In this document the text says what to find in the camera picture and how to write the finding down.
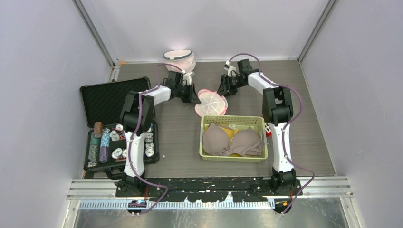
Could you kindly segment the white grey-zipper laundry bag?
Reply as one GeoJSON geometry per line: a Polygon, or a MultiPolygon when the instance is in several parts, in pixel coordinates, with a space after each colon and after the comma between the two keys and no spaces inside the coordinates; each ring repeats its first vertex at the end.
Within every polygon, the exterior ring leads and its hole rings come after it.
{"type": "Polygon", "coordinates": [[[163,54],[164,62],[169,64],[166,65],[168,71],[180,72],[179,69],[171,65],[175,65],[180,69],[184,70],[186,73],[191,72],[195,69],[196,62],[194,60],[194,53],[188,49],[182,50],[171,50],[163,54]]]}

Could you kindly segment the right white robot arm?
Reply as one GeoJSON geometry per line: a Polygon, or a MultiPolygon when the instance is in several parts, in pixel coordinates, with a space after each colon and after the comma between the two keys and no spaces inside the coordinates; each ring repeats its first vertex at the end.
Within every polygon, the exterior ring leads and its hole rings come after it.
{"type": "Polygon", "coordinates": [[[230,96],[237,93],[238,88],[250,86],[262,94],[262,116],[271,130],[274,162],[270,187],[278,195],[285,194],[297,182],[292,159],[288,154],[289,121],[294,110],[291,91],[264,76],[259,69],[253,69],[248,59],[237,63],[237,67],[227,61],[224,65],[226,74],[221,76],[217,90],[219,95],[230,96]]]}

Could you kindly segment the teal poker chip stack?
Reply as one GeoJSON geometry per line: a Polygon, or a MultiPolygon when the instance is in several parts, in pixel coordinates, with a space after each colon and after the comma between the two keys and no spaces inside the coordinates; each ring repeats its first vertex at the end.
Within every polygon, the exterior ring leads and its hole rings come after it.
{"type": "Polygon", "coordinates": [[[97,161],[100,148],[100,138],[95,137],[94,133],[91,133],[89,149],[88,149],[88,160],[97,161]]]}

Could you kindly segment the purple poker chip stack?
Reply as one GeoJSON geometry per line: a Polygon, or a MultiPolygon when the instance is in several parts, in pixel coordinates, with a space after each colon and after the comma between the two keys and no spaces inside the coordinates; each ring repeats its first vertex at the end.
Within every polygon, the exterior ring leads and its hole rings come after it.
{"type": "Polygon", "coordinates": [[[99,150],[99,162],[100,163],[108,162],[110,133],[111,133],[110,129],[108,129],[108,128],[103,129],[103,134],[101,136],[101,141],[100,141],[100,150],[99,150]]]}

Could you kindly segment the black poker chip case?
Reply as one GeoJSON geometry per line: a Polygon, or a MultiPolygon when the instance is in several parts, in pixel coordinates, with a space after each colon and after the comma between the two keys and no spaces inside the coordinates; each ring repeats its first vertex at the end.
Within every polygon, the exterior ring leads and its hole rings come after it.
{"type": "Polygon", "coordinates": [[[87,125],[90,128],[87,136],[86,152],[83,169],[85,178],[92,179],[96,173],[105,173],[109,179],[119,180],[123,174],[126,163],[126,139],[121,134],[117,141],[110,140],[108,162],[100,163],[88,160],[88,149],[94,123],[102,122],[104,128],[111,131],[120,123],[120,114],[128,92],[141,92],[151,88],[147,77],[115,81],[98,85],[87,85],[80,88],[86,114],[87,125]]]}

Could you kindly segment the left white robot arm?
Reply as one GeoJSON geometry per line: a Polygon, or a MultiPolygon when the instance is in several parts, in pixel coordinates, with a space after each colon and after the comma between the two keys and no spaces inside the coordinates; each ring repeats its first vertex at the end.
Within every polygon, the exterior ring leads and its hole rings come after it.
{"type": "Polygon", "coordinates": [[[174,98],[183,103],[200,104],[195,85],[192,82],[194,72],[170,71],[163,83],[141,92],[128,92],[120,116],[126,138],[126,165],[122,180],[127,190],[135,197],[145,193],[147,185],[144,179],[145,137],[154,119],[154,107],[174,98]]]}

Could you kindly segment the green plastic basket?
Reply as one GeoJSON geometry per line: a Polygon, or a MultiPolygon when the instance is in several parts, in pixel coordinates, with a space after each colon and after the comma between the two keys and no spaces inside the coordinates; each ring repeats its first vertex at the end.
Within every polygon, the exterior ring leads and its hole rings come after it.
{"type": "Polygon", "coordinates": [[[261,162],[267,159],[263,118],[234,115],[203,116],[199,154],[207,161],[261,162]]]}

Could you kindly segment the white pink-zipper laundry bag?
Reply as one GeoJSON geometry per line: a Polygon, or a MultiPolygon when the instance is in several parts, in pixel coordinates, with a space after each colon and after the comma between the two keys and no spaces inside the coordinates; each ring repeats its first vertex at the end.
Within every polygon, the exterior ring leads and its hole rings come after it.
{"type": "Polygon", "coordinates": [[[205,115],[225,115],[228,109],[228,102],[224,96],[217,92],[201,89],[197,93],[201,104],[195,105],[195,112],[198,116],[205,115]]]}

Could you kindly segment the brown poker chip stack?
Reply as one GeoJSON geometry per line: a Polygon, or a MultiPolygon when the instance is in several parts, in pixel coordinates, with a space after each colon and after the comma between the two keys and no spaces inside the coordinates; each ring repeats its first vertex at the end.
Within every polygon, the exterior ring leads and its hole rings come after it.
{"type": "Polygon", "coordinates": [[[93,133],[95,138],[101,138],[103,135],[103,127],[104,124],[102,122],[95,122],[94,123],[94,128],[93,128],[93,133]]]}

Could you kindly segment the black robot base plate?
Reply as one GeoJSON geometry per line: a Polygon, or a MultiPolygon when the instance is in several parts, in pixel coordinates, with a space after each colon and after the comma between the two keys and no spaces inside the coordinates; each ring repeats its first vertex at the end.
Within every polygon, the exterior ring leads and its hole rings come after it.
{"type": "Polygon", "coordinates": [[[223,202],[232,197],[235,202],[263,202],[265,196],[280,196],[290,199],[302,184],[275,188],[270,177],[198,177],[198,178],[148,178],[131,187],[124,181],[116,181],[117,197],[140,197],[156,202],[201,201],[223,202]]]}

